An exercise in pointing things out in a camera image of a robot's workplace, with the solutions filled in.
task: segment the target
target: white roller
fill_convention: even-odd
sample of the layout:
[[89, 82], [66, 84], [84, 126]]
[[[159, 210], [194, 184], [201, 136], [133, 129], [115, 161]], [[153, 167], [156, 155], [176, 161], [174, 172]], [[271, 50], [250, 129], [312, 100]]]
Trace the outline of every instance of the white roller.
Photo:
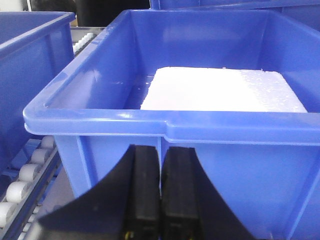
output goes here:
[[36, 219], [36, 214], [32, 214], [28, 219], [28, 223], [32, 223], [35, 219]]
[[39, 164], [25, 164], [21, 167], [19, 172], [19, 180], [23, 182], [32, 182], [38, 173], [41, 166]]
[[56, 147], [54, 136], [44, 136], [41, 141], [42, 149], [54, 149]]
[[36, 207], [34, 208], [34, 210], [33, 210], [33, 213], [34, 213], [34, 214], [37, 214], [37, 213], [39, 212], [40, 208], [41, 208], [41, 206], [36, 206]]
[[22, 232], [22, 233], [19, 235], [19, 237], [18, 237], [17, 240], [24, 240], [25, 237], [26, 237], [26, 233], [25, 233], [25, 232]]
[[0, 202], [0, 228], [6, 226], [16, 207], [14, 202]]
[[12, 182], [6, 190], [6, 200], [12, 203], [20, 203], [21, 200], [26, 195], [30, 183], [26, 181], [14, 181]]
[[30, 162], [32, 164], [43, 165], [50, 157], [51, 152], [50, 148], [38, 148], [33, 151]]
[[27, 222], [25, 225], [24, 225], [24, 228], [23, 228], [23, 232], [28, 232], [29, 231], [29, 229], [30, 229], [30, 226], [31, 226], [31, 223], [30, 222]]

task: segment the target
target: white foam block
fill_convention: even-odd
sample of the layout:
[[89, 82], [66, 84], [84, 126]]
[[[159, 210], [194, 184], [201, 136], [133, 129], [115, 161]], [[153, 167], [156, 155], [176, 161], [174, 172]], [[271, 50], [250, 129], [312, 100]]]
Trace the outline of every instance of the white foam block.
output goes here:
[[141, 109], [307, 112], [278, 72], [195, 67], [158, 69]]

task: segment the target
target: blue bin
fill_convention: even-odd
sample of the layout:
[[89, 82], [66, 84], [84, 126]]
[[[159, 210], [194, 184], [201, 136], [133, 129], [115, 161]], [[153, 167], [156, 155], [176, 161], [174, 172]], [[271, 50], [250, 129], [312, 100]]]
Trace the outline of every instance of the blue bin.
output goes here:
[[73, 13], [0, 12], [0, 173], [31, 134], [23, 109], [73, 58]]
[[273, 10], [320, 31], [319, 0], [150, 0], [152, 9]]
[[[280, 72], [308, 113], [140, 110], [158, 68]], [[274, 11], [122, 12], [24, 109], [76, 197], [129, 144], [194, 147], [258, 239], [320, 239], [320, 32]]]

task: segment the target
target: white wall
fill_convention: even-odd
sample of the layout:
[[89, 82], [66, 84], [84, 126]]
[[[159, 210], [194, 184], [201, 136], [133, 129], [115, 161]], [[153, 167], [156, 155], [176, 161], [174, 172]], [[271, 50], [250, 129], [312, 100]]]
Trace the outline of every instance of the white wall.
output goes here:
[[22, 11], [22, 0], [0, 0], [0, 11]]

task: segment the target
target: roller conveyor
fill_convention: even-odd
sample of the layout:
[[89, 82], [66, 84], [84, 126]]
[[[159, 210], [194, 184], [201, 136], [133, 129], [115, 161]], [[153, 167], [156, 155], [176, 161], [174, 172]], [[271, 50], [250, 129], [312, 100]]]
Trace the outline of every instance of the roller conveyor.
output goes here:
[[[71, 27], [74, 55], [77, 56], [103, 29]], [[60, 165], [53, 137], [45, 136], [42, 140], [30, 139], [11, 165], [1, 172], [0, 240], [24, 239]]]

